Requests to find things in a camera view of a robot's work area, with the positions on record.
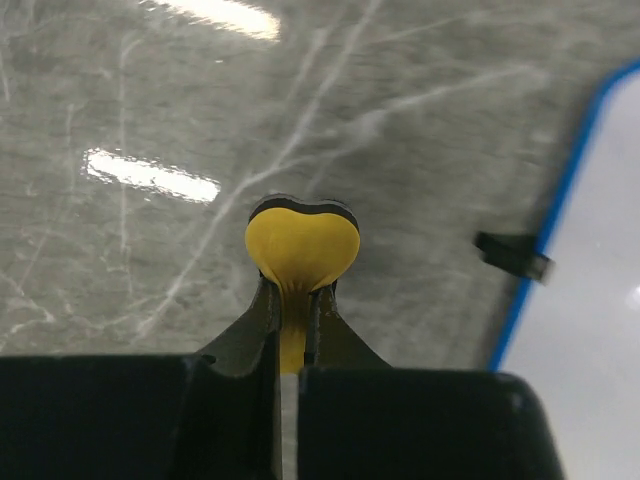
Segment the yellow bone shaped eraser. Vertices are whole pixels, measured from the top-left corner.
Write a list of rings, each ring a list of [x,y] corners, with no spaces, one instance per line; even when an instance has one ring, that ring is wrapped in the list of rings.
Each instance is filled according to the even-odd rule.
[[[280,372],[295,374],[304,366],[313,294],[333,285],[358,255],[357,219],[337,200],[271,194],[251,211],[245,245],[260,275],[278,287]]]

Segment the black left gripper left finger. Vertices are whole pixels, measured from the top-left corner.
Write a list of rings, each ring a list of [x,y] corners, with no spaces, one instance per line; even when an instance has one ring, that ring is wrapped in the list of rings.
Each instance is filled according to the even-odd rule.
[[[197,351],[215,372],[241,377],[253,372],[261,359],[267,337],[279,330],[278,287],[259,277],[255,295],[247,310],[229,327]]]

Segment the blue framed whiteboard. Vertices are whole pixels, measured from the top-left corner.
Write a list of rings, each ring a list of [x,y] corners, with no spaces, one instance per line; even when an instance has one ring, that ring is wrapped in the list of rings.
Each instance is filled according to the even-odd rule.
[[[488,361],[509,411],[503,477],[637,478],[637,63],[589,102],[541,228],[476,245],[520,280]]]

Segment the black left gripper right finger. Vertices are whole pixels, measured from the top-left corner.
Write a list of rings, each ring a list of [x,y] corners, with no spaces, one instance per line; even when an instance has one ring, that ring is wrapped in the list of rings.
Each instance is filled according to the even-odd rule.
[[[337,281],[310,294],[303,365],[343,369],[385,369],[383,360],[338,311]]]

